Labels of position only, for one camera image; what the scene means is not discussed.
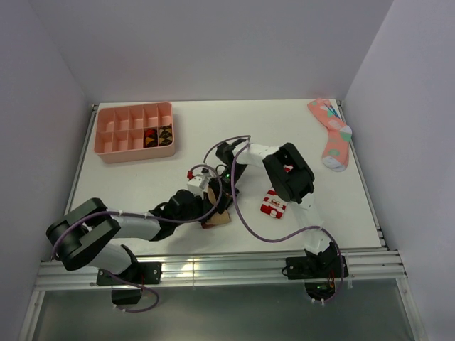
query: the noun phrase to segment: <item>white wall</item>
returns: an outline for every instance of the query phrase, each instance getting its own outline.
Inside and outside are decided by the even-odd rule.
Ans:
[[[15,340],[61,217],[88,106],[25,0],[0,2],[0,330]]]
[[[92,101],[344,98],[392,0],[31,0]]]
[[[346,97],[388,244],[431,340],[455,335],[455,1],[395,0]]]

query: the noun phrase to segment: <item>red and white box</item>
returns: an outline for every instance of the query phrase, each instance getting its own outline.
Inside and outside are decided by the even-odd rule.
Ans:
[[[286,172],[292,169],[292,166],[285,166]],[[283,201],[274,188],[270,188],[262,201],[261,212],[272,218],[281,219],[286,209],[287,202]]]

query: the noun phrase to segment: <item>glass panel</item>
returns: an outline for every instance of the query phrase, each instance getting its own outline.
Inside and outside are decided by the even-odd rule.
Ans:
[[[410,340],[394,280],[354,282],[312,305],[301,283],[162,288],[147,313],[112,309],[110,291],[46,293],[34,340]]]

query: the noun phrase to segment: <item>pink sock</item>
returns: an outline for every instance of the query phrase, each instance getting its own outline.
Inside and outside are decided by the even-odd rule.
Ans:
[[[333,171],[341,172],[349,163],[349,142],[352,130],[328,108],[330,102],[317,99],[308,104],[311,113],[328,129],[328,141],[322,153],[322,162]]]

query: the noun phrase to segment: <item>metal frame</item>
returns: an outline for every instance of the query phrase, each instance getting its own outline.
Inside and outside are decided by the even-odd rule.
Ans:
[[[341,102],[337,101],[342,119],[345,121]],[[95,123],[98,106],[92,106],[90,123],[85,134],[82,152],[77,165],[73,185],[66,205],[65,214],[70,211],[75,189],[79,181],[88,141]],[[362,174],[358,157],[353,143],[350,143],[354,160],[357,164],[360,179],[368,199],[378,236],[382,247],[377,249],[342,250],[350,271],[348,287],[352,288],[352,281],[397,279],[397,285],[402,294],[403,305],[412,326],[412,333],[416,340],[427,340],[422,321],[416,308],[407,284],[407,275],[398,251],[389,251],[383,233],[380,229],[370,193]],[[139,261],[160,261],[162,265],[161,283],[155,287],[183,287],[183,286],[228,286],[247,284],[295,283],[288,281],[281,275],[280,270],[284,260],[290,256],[301,256],[297,251],[262,252],[255,254],[219,254],[204,256],[141,256]],[[66,271],[60,262],[43,262],[39,268],[36,283],[32,292],[26,317],[23,322],[19,340],[32,340],[38,317],[43,305],[46,291],[62,290],[110,290],[111,288],[127,288],[128,286],[99,287],[96,286],[97,269],[86,266],[77,271]]]
[[[406,278],[398,251],[343,253],[349,261],[349,280]],[[143,256],[141,261],[161,262],[161,282],[154,287],[228,286],[248,284],[278,284],[289,281],[281,274],[287,257],[301,256],[301,252],[268,252],[213,256]],[[85,266],[77,271],[66,271],[60,262],[43,263],[38,271],[35,290],[110,290],[128,288],[96,286],[97,268]],[[317,280],[305,280],[306,283]]]

